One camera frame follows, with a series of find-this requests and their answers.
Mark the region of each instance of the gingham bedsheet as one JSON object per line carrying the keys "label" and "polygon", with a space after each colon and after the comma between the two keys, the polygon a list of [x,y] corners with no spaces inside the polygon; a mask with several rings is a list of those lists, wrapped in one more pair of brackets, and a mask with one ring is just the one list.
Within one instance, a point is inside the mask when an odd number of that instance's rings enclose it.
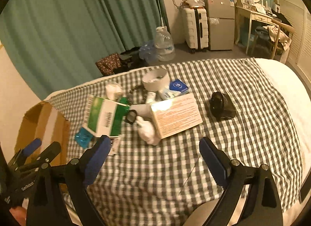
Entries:
{"label": "gingham bedsheet", "polygon": [[[88,194],[108,225],[182,225],[202,203],[220,197],[199,153],[208,136],[231,159],[244,165],[270,166],[283,211],[298,197],[302,162],[300,144],[286,103],[255,59],[214,59],[167,64],[170,79],[181,79],[194,94],[203,123],[150,146],[136,127],[122,124],[117,155],[108,156]],[[128,92],[154,67],[106,77],[62,92],[49,101],[71,122],[67,160],[83,149],[74,141],[88,94],[104,96],[105,84],[120,83]],[[230,95],[237,116],[217,122],[208,111],[214,91]],[[134,93],[134,102],[142,95]],[[70,203],[69,195],[65,197]]]}

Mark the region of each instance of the cloth on chair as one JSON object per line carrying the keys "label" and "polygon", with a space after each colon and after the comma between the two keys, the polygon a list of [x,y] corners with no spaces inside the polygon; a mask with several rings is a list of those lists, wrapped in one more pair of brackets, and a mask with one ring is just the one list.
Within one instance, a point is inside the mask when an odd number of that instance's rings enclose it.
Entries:
{"label": "cloth on chair", "polygon": [[[277,26],[263,26],[263,28],[269,31],[271,41],[275,42],[279,28]],[[290,47],[291,39],[283,31],[280,31],[279,42],[282,44],[284,51],[286,51]]]}
{"label": "cloth on chair", "polygon": [[269,40],[270,39],[269,31],[267,29],[263,28],[262,26],[256,27],[255,32],[258,35],[258,37],[263,39],[263,40]]}

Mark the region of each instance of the desk leg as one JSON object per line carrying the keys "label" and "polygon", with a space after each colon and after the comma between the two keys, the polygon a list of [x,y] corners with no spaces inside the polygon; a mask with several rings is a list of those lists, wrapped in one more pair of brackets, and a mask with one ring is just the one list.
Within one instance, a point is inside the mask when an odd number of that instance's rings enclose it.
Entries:
{"label": "desk leg", "polygon": [[249,17],[249,29],[248,29],[248,39],[247,39],[247,47],[246,47],[246,54],[248,52],[248,47],[249,47],[249,40],[251,38],[251,28],[252,28],[252,16]]}
{"label": "desk leg", "polygon": [[240,41],[240,15],[238,12],[236,14],[236,30],[237,30],[238,35],[237,35],[235,44],[237,45],[238,42]]}

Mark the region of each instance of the wooden chair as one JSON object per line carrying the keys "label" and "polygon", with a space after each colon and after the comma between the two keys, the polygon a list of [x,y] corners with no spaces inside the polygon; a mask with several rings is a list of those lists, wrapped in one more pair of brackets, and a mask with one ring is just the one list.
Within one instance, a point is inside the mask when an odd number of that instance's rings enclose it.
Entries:
{"label": "wooden chair", "polygon": [[[275,42],[272,42],[270,40],[270,38],[268,39],[268,42],[269,44],[271,45],[271,47],[273,47],[272,49],[272,52],[271,52],[271,55],[270,55],[270,59],[274,59],[275,57],[275,53],[276,53],[276,50],[279,49],[279,50],[283,50],[283,53],[282,53],[282,56],[281,56],[281,59],[280,59],[280,62],[281,63],[286,63],[286,60],[287,60],[287,57],[288,57],[288,52],[289,51],[284,51],[283,47],[281,46],[278,46],[278,43],[279,43],[279,37],[280,37],[280,30],[281,30],[281,27],[284,28],[286,31],[288,31],[291,36],[290,38],[293,37],[293,34],[295,33],[295,29],[292,27],[292,26],[289,26],[289,25],[286,25],[276,19],[272,19],[271,20],[274,24],[278,25],[279,26],[279,29],[277,31],[277,35],[276,35],[276,41]],[[251,55],[253,54],[254,52],[254,49],[255,49],[255,45],[257,43],[257,40],[259,38],[259,34],[255,34],[255,38],[254,38],[254,43],[253,43],[253,47],[252,47],[252,53]]]}

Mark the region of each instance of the suitcase handle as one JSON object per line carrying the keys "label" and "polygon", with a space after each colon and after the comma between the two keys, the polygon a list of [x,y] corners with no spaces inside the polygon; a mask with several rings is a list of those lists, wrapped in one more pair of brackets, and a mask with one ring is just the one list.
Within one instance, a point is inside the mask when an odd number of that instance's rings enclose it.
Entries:
{"label": "suitcase handle", "polygon": [[200,37],[203,38],[203,28],[202,23],[200,23]]}

